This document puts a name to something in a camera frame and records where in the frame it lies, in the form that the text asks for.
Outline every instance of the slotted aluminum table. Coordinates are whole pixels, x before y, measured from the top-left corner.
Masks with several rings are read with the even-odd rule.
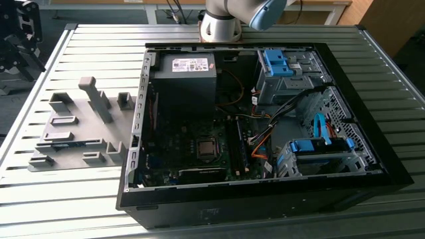
[[[120,167],[31,173],[54,92],[83,96],[82,76],[107,95],[136,95],[147,42],[197,42],[199,27],[70,25],[0,149],[0,237],[425,238],[425,100],[365,31],[348,26],[244,28],[247,42],[327,42],[416,181],[344,212],[147,231],[115,209]]]

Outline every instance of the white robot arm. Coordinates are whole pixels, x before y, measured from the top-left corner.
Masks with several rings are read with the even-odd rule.
[[[201,23],[203,41],[239,41],[239,20],[259,31],[269,29],[285,7],[287,0],[207,0],[207,12]]]

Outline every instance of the open computer case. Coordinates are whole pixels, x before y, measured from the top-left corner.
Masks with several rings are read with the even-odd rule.
[[[413,183],[324,43],[147,44],[118,209],[148,229],[341,211]]]

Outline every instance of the ram slot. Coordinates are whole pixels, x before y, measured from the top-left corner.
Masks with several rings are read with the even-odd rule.
[[[228,120],[225,131],[232,172],[239,176],[248,171],[249,166],[239,119]]]

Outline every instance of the floor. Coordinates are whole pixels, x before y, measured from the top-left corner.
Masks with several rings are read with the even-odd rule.
[[[197,23],[197,11],[184,11],[188,24]],[[143,10],[60,10],[59,19],[52,19],[55,11],[42,10],[42,26],[44,41],[39,45],[40,60],[47,62],[63,29],[68,23],[84,24],[147,24],[147,14]],[[175,24],[167,18],[167,13],[157,11],[159,24]],[[425,92],[425,45],[415,40],[409,41],[395,58],[407,76],[416,86]],[[2,82],[12,89],[8,96],[0,96],[0,145],[4,140],[20,108],[28,97],[34,83],[16,80],[16,76],[0,74]]]

